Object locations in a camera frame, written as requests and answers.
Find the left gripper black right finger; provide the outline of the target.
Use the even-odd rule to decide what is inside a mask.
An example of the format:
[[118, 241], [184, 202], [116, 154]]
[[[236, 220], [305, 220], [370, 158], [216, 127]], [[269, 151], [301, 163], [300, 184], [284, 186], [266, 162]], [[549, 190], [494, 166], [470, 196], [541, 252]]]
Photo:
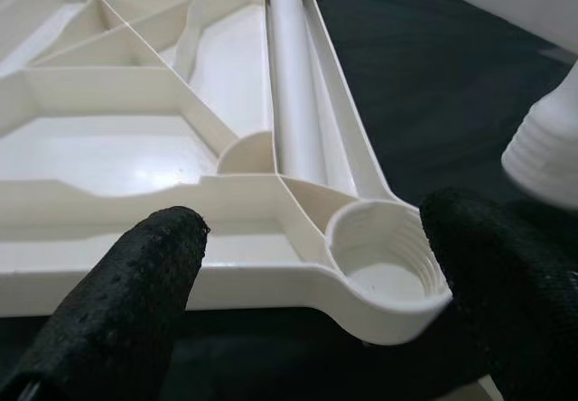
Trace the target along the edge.
[[576, 215], [444, 189], [424, 199], [420, 217], [502, 397], [575, 400]]

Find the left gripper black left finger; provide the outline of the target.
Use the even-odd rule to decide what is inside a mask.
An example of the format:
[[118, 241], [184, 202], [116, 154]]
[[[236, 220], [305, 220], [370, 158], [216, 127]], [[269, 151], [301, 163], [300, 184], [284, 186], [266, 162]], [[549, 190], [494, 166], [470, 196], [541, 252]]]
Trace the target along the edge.
[[42, 326], [3, 400], [155, 400], [210, 228], [183, 206], [124, 233]]

